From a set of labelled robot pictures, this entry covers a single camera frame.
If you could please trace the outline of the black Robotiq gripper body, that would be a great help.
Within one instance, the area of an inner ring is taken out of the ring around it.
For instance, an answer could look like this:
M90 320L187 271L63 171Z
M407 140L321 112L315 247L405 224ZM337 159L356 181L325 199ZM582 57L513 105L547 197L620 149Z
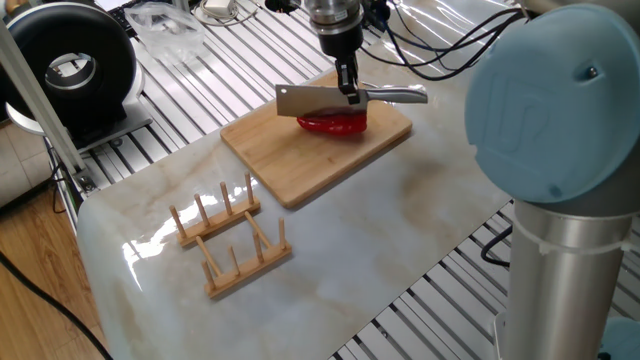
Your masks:
M332 35L319 35L322 51L336 59L345 59L353 55L363 43L363 31L360 24L344 32Z

